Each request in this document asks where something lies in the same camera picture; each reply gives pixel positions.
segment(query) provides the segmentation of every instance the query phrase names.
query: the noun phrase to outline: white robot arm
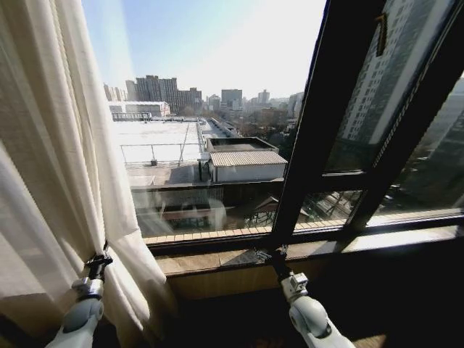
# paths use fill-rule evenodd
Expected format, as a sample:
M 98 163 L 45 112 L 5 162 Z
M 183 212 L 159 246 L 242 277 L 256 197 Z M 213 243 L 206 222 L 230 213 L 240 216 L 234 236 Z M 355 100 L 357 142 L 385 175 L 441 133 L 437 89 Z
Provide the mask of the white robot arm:
M 290 319 L 310 348 L 355 348 L 327 316 L 322 304 L 308 296 L 304 273 L 294 274 L 285 266 L 286 249 L 271 253 L 257 251 L 257 256 L 270 263 L 278 275 L 283 294 L 290 304 Z
M 86 266 L 88 277 L 78 279 L 72 288 L 78 293 L 76 304 L 63 318 L 63 324 L 46 348 L 91 348 L 94 331 L 103 316 L 104 269 L 112 262 L 108 255 L 93 257 Z

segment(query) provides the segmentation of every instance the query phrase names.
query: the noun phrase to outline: sky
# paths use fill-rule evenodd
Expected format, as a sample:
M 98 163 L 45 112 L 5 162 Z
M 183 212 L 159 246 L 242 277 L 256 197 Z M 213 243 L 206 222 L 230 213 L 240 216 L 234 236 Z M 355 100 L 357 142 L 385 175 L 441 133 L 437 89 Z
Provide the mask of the sky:
M 83 0 L 105 83 L 158 75 L 203 98 L 303 91 L 324 0 Z

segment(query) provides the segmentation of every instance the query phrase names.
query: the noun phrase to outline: window glass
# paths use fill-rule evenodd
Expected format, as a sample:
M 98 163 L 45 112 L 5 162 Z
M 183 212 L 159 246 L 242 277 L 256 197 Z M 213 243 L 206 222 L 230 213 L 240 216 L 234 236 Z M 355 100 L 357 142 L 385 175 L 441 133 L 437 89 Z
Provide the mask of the window glass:
M 376 215 L 419 211 L 440 215 L 449 214 L 453 209 L 459 212 L 463 207 L 464 78 L 461 78 L 387 192 Z
M 312 223 L 309 227 L 343 225 L 355 207 L 360 194 L 361 191 L 308 194 L 300 210 L 298 223 Z
M 324 6 L 83 0 L 145 237 L 270 231 Z
M 377 28 L 354 88 L 368 98 L 360 101 L 353 94 L 326 169 L 354 170 L 371 166 L 452 2 L 407 0 L 408 6 L 405 6 L 402 1 L 386 1 L 385 50 L 377 55 L 380 31 Z M 356 110 L 361 107 L 366 114 L 360 127 L 353 131 Z

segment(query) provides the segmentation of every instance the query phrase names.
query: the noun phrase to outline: window frame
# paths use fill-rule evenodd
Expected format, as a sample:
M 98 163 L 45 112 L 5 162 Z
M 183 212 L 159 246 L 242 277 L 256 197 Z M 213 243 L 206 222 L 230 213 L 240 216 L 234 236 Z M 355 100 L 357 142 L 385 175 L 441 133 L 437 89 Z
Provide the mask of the window frame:
M 326 172 L 326 161 L 376 30 L 377 23 L 373 19 L 381 14 L 384 6 L 383 1 L 327 1 L 304 89 L 297 137 L 283 180 L 282 195 L 271 233 L 264 236 L 226 236 L 150 244 L 152 253 L 277 249 L 283 244 L 341 241 L 372 233 L 464 224 L 464 214 L 461 213 L 367 225 L 464 71 L 464 50 L 456 49 L 460 46 L 464 32 L 463 4 L 464 1 L 458 0 L 452 5 L 439 37 L 411 84 L 412 88 L 397 108 L 395 124 L 381 145 L 373 166 L 368 170 Z M 343 67 L 334 64 L 340 52 L 349 52 L 344 56 Z M 329 92 L 333 90 L 333 81 L 327 78 L 331 75 L 339 78 L 337 103 L 326 103 L 325 96 L 332 95 Z M 333 117 L 317 117 L 321 112 Z M 312 136 L 298 137 L 298 134 Z M 311 154 L 310 165 L 307 149 L 318 149 L 318 152 Z M 253 184 L 256 183 L 214 184 L 207 187 Z M 354 190 L 362 190 L 362 193 L 344 225 L 298 230 L 294 233 L 299 210 L 307 194 Z

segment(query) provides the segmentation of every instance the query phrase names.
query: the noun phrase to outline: sheer curtain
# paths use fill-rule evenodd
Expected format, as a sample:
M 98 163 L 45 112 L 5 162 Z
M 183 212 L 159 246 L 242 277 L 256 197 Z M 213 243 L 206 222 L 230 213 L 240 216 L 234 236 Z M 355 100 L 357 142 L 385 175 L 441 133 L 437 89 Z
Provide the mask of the sheer curtain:
M 141 238 L 78 0 L 0 2 L 0 310 L 56 330 L 102 251 L 105 315 L 123 346 L 162 338 L 175 300 Z

